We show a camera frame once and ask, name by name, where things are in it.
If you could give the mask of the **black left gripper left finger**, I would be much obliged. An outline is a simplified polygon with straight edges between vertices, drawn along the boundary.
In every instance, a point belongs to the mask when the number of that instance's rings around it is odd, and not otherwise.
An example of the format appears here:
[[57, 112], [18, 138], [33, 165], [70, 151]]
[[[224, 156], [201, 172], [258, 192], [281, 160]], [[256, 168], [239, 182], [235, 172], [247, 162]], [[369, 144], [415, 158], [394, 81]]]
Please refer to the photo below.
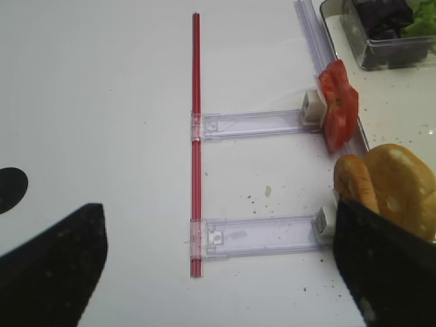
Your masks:
[[108, 255], [102, 204], [86, 204], [1, 256], [2, 326], [77, 326]]

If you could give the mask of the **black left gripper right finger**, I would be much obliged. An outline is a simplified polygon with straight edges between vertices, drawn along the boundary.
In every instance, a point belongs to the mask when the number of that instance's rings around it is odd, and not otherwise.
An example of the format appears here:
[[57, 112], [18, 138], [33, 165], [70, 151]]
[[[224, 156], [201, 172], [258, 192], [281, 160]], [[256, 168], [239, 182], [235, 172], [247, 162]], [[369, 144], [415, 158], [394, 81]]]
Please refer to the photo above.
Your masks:
[[435, 325], [435, 244], [340, 200], [333, 254], [367, 326]]

